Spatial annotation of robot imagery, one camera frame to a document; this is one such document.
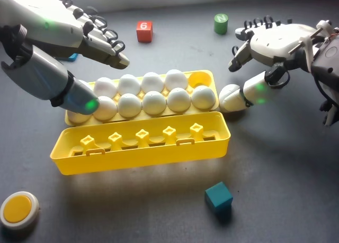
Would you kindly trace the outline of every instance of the dark tabletop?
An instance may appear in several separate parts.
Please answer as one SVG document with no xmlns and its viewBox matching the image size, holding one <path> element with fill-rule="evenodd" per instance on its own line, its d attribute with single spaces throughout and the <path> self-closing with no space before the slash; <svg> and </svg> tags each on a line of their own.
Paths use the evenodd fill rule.
<svg viewBox="0 0 339 243">
<path fill-rule="evenodd" d="M 240 46 L 234 30 L 267 14 L 283 23 L 339 26 L 339 0 L 253 0 L 104 14 L 126 43 L 131 61 L 115 70 L 82 56 L 66 63 L 79 79 L 116 79 L 208 69 L 218 92 L 241 85 L 267 67 L 251 61 L 236 73 L 227 64 Z M 213 31 L 217 13 L 229 16 L 227 35 Z M 154 38 L 138 43 L 136 25 L 151 20 Z M 10 62 L 3 49 L 0 58 Z M 0 201 L 33 193 L 41 211 L 35 229 L 0 242 L 338 242 L 339 123 L 322 126 L 324 98 L 310 74 L 291 71 L 291 82 L 269 103 L 226 116 L 231 131 L 224 158 L 112 172 L 63 176 L 49 158 L 65 111 L 52 108 L 0 74 Z M 223 181 L 234 196 L 220 223 L 204 190 Z"/>
</svg>

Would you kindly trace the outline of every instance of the yellow egg carton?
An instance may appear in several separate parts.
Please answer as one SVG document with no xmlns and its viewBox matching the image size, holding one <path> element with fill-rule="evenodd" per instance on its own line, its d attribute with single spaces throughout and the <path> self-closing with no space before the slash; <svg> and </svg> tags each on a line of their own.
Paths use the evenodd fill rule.
<svg viewBox="0 0 339 243">
<path fill-rule="evenodd" d="M 191 113 L 69 128 L 50 156 L 64 175 L 91 173 L 222 157 L 229 138 L 220 112 Z"/>
<path fill-rule="evenodd" d="M 214 78 L 213 78 L 213 74 L 212 72 L 208 71 L 208 70 L 198 70 L 198 71 L 190 71 L 190 72 L 184 72 L 185 76 L 188 79 L 188 87 L 186 88 L 186 91 L 188 92 L 188 94 L 191 96 L 193 93 L 193 90 L 198 87 L 199 85 L 205 85 L 210 87 L 215 96 L 216 96 L 216 102 L 215 104 L 212 106 L 212 108 L 209 108 L 207 110 L 202 110 L 202 109 L 198 109 L 196 108 L 193 104 L 191 104 L 191 106 L 184 112 L 182 113 L 178 113 L 178 112 L 174 112 L 172 110 L 170 110 L 170 108 L 166 107 L 166 109 L 159 115 L 156 116 L 151 116 L 148 115 L 146 112 L 144 112 L 143 110 L 136 115 L 133 118 L 124 118 L 123 116 L 121 116 L 119 114 L 119 112 L 112 117 L 109 120 L 106 121 L 100 121 L 97 120 L 94 116 L 91 116 L 86 122 L 77 124 L 77 123 L 73 123 L 72 121 L 70 121 L 67 117 L 67 114 L 65 115 L 65 122 L 68 125 L 71 126 L 76 126 L 76 125 L 95 125 L 95 124 L 102 124 L 102 123 L 108 123 L 108 122 L 115 122 L 115 121 L 125 121 L 125 120 L 140 120 L 140 119 L 151 119 L 154 117 L 163 117 L 163 116 L 169 116 L 169 115 L 176 115 L 176 114 L 192 114 L 192 113 L 200 113 L 200 112 L 206 112 L 206 111 L 213 111 L 216 108 L 218 108 L 219 106 L 219 101 L 218 101 L 218 94 L 217 94 L 217 90 L 216 90 L 216 85 L 214 83 Z M 166 75 L 160 75 L 162 80 L 165 80 L 165 76 Z M 140 83 L 142 82 L 142 78 L 143 77 L 137 77 L 137 79 L 140 81 Z M 119 83 L 119 79 L 116 80 L 112 80 L 112 82 L 116 85 L 116 87 L 118 86 Z M 95 82 L 91 82 L 89 83 L 89 85 L 91 86 L 91 88 L 94 87 Z M 166 89 L 166 87 L 164 88 L 164 90 L 161 92 L 165 98 L 167 99 L 168 94 L 170 93 L 169 90 Z M 145 93 L 143 91 L 141 91 L 137 97 L 140 99 L 140 101 L 142 102 L 143 97 L 145 96 Z M 113 100 L 118 103 L 119 98 L 121 96 L 119 94 L 117 94 Z"/>
</svg>

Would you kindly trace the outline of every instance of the robotic hand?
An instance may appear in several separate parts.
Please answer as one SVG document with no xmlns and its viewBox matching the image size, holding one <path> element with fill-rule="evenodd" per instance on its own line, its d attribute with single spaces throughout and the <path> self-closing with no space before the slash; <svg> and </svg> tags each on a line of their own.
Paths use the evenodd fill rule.
<svg viewBox="0 0 339 243">
<path fill-rule="evenodd" d="M 54 57 L 74 53 L 116 69 L 129 60 L 118 34 L 107 29 L 94 8 L 82 10 L 72 0 L 0 0 L 0 41 L 13 62 L 1 63 L 8 77 L 53 107 L 92 114 L 99 101 Z"/>
<path fill-rule="evenodd" d="M 316 30 L 303 24 L 292 24 L 292 20 L 286 25 L 273 22 L 270 16 L 266 16 L 264 22 L 259 20 L 258 24 L 256 20 L 255 26 L 251 21 L 245 21 L 245 27 L 236 30 L 236 37 L 245 43 L 239 49 L 232 48 L 234 58 L 228 64 L 229 70 L 237 71 L 251 59 L 270 66 L 271 70 L 246 81 L 244 87 L 234 84 L 224 87 L 219 95 L 221 110 L 240 111 L 265 103 L 289 82 L 289 70 L 301 68 L 313 75 L 327 99 L 320 108 L 328 111 L 324 124 L 331 125 L 339 120 L 339 29 L 333 29 L 330 21 L 320 21 Z M 325 93 L 319 82 L 333 98 Z"/>
</svg>

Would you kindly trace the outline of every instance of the number 6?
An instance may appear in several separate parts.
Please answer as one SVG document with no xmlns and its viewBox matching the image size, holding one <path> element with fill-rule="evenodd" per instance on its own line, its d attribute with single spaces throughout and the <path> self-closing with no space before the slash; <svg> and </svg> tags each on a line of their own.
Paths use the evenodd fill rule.
<svg viewBox="0 0 339 243">
<path fill-rule="evenodd" d="M 141 29 L 146 29 L 147 28 L 147 22 L 142 22 L 141 24 L 140 24 L 140 28 Z"/>
</svg>

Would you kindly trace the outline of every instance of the number on red cube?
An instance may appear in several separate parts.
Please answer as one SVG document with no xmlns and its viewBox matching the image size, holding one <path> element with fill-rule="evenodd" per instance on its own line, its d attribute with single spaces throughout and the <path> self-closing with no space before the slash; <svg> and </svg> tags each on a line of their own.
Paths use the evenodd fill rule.
<svg viewBox="0 0 339 243">
<path fill-rule="evenodd" d="M 153 37 L 152 22 L 141 21 L 137 26 L 137 38 L 139 42 L 150 43 Z"/>
</svg>

